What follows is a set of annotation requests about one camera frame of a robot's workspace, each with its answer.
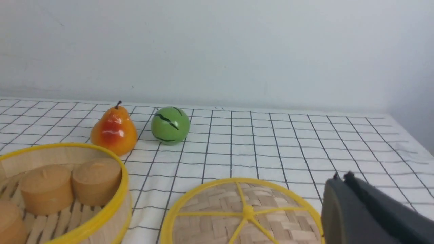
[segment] pear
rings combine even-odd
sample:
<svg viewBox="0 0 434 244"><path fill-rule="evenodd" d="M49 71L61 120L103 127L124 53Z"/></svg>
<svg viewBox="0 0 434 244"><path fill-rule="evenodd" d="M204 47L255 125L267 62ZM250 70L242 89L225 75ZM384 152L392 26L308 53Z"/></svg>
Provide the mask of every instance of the pear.
<svg viewBox="0 0 434 244"><path fill-rule="evenodd" d="M137 143L137 130L128 111L119 106L122 101L109 110L93 126L90 142L104 147L117 156L129 153Z"/></svg>

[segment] bamboo basket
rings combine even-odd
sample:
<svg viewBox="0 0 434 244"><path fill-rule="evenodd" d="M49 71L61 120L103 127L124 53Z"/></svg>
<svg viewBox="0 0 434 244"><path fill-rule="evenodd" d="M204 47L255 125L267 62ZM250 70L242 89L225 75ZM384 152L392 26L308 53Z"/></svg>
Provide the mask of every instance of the bamboo basket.
<svg viewBox="0 0 434 244"><path fill-rule="evenodd" d="M119 188L106 206L90 207L77 200L58 213L35 216L24 208L19 180L30 170L61 164L70 170L95 158L113 158L121 166ZM15 203L28 231L27 244L119 244L132 215L128 173L111 151L90 144L59 143L34 146L0 156L0 200Z"/></svg>
<svg viewBox="0 0 434 244"><path fill-rule="evenodd" d="M303 198L251 178L211 181L170 209L161 244L324 244L320 215Z"/></svg>

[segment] grid tablecloth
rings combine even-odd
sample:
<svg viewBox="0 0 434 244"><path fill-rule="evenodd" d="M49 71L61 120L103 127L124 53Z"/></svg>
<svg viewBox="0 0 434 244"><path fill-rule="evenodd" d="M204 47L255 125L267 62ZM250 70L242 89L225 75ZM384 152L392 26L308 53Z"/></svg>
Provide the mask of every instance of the grid tablecloth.
<svg viewBox="0 0 434 244"><path fill-rule="evenodd" d="M58 142L89 143L115 103L0 99L0 155ZM163 105L124 104L139 141L122 157L134 213L124 243L157 243L168 209L198 185L228 177L268 180L318 212L337 171L366 180L434 219L434 158L386 114L180 106L191 120L185 142L161 145L150 131Z"/></svg>

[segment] green ball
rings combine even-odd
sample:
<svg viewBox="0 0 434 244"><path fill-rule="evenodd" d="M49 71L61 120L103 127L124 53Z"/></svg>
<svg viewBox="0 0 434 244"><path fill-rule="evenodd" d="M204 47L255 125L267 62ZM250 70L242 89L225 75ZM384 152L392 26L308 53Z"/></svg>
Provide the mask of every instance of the green ball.
<svg viewBox="0 0 434 244"><path fill-rule="evenodd" d="M187 137L190 119L181 109L166 107L158 110L151 122L154 137L166 145L175 145Z"/></svg>

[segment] bamboo lid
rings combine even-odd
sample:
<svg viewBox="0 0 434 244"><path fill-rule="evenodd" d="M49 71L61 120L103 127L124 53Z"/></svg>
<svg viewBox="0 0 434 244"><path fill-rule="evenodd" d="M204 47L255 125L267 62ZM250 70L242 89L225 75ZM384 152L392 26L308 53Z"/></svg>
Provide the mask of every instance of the bamboo lid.
<svg viewBox="0 0 434 244"><path fill-rule="evenodd" d="M319 214L291 191L256 179L210 183L170 210L162 244L324 243ZM171 237L165 238L166 232Z"/></svg>

